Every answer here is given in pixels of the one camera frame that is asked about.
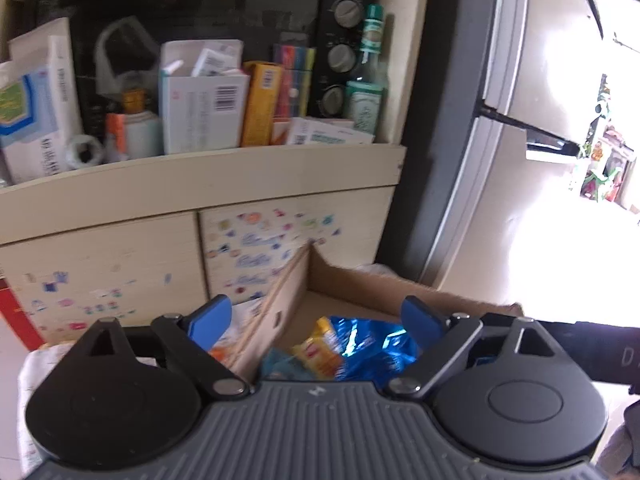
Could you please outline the blue foil pack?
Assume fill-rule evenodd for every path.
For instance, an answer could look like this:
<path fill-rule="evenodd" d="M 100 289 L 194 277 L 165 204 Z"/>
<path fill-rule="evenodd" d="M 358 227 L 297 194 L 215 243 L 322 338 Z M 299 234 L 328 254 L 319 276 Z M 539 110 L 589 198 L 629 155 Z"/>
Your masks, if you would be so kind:
<path fill-rule="evenodd" d="M 378 389 L 398 377 L 421 353 L 399 324 L 330 316 L 341 365 L 337 382 L 372 382 Z"/>

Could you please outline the small yellow snack pack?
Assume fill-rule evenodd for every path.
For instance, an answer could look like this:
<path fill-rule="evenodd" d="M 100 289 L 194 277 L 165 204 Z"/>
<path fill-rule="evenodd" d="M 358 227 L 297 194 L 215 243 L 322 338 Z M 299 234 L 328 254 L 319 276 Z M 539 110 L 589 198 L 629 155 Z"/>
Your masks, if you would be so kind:
<path fill-rule="evenodd" d="M 292 351 L 293 356 L 320 380 L 335 379 L 344 364 L 336 331 L 326 316 L 318 318 L 311 334 Z"/>

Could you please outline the cream bread pack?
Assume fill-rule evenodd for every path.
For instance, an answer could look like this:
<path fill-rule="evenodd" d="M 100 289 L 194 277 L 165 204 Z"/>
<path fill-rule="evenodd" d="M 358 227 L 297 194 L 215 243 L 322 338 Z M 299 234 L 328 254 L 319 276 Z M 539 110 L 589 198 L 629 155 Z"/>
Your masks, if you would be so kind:
<path fill-rule="evenodd" d="M 209 350 L 209 354 L 225 366 L 231 363 L 235 356 L 236 347 L 243 334 L 252 325 L 254 318 L 260 315 L 262 298 L 247 300 L 234 304 L 231 309 L 231 322 L 216 344 Z"/>

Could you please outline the light blue barcode snack pack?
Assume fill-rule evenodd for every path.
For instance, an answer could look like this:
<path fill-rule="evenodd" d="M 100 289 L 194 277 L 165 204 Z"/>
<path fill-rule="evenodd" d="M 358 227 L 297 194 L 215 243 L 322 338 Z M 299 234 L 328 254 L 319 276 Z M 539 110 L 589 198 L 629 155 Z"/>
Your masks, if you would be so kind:
<path fill-rule="evenodd" d="M 271 348 L 262 358 L 259 377 L 286 382 L 314 382 L 317 379 L 296 356 L 277 348 Z"/>

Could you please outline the cream sideboard cabinet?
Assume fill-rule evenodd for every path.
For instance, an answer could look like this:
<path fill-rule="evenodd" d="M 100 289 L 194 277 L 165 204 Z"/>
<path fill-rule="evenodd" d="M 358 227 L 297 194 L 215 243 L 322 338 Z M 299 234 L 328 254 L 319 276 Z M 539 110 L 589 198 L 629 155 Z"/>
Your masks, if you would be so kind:
<path fill-rule="evenodd" d="M 312 241 L 341 266 L 373 260 L 406 157 L 427 2 L 380 1 L 388 87 L 372 144 L 168 155 L 2 191 L 1 278 L 44 343 L 102 316 L 138 325 L 223 292 L 263 295 Z"/>

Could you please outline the cardboard milk box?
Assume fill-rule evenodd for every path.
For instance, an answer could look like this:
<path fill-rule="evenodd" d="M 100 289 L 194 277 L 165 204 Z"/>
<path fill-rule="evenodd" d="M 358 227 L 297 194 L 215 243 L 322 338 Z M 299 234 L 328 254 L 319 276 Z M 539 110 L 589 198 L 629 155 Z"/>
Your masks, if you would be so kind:
<path fill-rule="evenodd" d="M 524 314 L 519 304 L 492 304 L 442 292 L 393 275 L 331 266 L 318 249 L 307 245 L 294 254 L 262 300 L 259 311 L 242 329 L 226 367 L 252 380 L 273 347 L 287 349 L 306 339 L 322 316 L 400 319 L 401 303 L 416 296 L 444 315 Z"/>

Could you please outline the red gift box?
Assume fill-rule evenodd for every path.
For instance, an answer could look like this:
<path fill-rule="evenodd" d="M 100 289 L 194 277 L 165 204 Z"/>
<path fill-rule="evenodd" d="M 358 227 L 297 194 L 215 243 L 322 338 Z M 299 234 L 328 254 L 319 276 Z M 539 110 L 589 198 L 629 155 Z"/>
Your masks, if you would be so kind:
<path fill-rule="evenodd" d="M 35 351 L 44 344 L 40 333 L 29 321 L 27 314 L 23 311 L 4 278 L 1 279 L 0 284 L 0 308 L 6 324 L 27 350 Z"/>

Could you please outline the white orange canister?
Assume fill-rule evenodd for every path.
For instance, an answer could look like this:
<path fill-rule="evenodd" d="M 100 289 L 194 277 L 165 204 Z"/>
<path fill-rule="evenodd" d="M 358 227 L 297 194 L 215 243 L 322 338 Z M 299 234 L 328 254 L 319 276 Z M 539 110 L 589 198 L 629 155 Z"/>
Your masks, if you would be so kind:
<path fill-rule="evenodd" d="M 146 108 L 143 89 L 122 94 L 122 112 L 105 117 L 107 162 L 142 159 L 164 154 L 162 122 Z"/>

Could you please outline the white flat box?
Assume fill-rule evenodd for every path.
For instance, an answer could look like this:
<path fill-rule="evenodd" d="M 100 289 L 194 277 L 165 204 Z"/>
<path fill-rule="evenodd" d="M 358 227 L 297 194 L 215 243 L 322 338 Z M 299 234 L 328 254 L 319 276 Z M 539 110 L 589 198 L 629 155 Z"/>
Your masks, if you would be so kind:
<path fill-rule="evenodd" d="M 273 122 L 272 145 L 372 144 L 374 135 L 354 128 L 350 119 L 294 117 Z"/>

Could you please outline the white barcode box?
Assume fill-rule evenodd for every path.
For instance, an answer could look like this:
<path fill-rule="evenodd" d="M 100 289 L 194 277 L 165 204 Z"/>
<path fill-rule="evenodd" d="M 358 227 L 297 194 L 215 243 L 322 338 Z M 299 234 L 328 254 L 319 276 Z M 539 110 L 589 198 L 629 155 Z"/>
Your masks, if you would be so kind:
<path fill-rule="evenodd" d="M 160 49 L 160 117 L 167 154 L 240 145 L 250 76 L 239 39 L 168 41 Z"/>

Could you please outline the green glass bottle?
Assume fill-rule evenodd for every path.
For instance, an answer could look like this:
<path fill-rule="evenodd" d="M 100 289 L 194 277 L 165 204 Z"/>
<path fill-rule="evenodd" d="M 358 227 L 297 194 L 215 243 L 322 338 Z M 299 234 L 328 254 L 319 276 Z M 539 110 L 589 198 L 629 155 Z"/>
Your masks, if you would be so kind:
<path fill-rule="evenodd" d="M 346 84 L 345 115 L 358 131 L 375 135 L 386 89 L 386 68 L 381 63 L 384 8 L 367 7 L 358 61 Z"/>

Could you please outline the yellow box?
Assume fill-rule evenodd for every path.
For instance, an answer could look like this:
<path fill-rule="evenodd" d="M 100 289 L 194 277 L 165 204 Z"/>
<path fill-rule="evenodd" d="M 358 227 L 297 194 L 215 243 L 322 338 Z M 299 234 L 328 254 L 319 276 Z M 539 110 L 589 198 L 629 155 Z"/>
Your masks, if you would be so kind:
<path fill-rule="evenodd" d="M 276 63 L 250 61 L 243 64 L 250 76 L 241 136 L 242 148 L 270 144 L 283 67 Z"/>

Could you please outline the white blue tissue box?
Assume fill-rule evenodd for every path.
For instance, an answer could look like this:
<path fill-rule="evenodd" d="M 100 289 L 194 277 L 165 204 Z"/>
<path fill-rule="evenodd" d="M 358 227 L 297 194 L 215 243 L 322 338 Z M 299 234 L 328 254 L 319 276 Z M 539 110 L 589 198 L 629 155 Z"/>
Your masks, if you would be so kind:
<path fill-rule="evenodd" d="M 66 151 L 82 133 L 70 21 L 57 18 L 9 42 L 1 64 L 1 151 L 13 183 L 70 169 Z"/>

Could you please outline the silver refrigerator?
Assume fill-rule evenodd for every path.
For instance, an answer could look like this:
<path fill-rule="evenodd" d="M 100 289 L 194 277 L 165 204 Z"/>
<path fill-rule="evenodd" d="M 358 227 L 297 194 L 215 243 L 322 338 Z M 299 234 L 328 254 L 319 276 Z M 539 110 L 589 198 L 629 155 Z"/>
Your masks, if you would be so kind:
<path fill-rule="evenodd" d="M 546 321 L 639 322 L 638 162 L 605 135 L 603 0 L 427 0 L 376 258 Z"/>

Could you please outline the black toaster oven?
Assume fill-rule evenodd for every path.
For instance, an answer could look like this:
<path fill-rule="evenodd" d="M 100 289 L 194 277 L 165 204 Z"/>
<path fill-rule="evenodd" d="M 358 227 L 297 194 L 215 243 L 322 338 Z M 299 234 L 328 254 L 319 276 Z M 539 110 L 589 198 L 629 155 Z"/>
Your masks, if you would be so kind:
<path fill-rule="evenodd" d="M 102 133 L 122 94 L 143 89 L 160 117 L 160 49 L 168 41 L 239 39 L 243 64 L 273 62 L 275 44 L 315 48 L 307 115 L 341 119 L 371 0 L 26 0 L 22 25 L 70 21 L 80 114 Z"/>

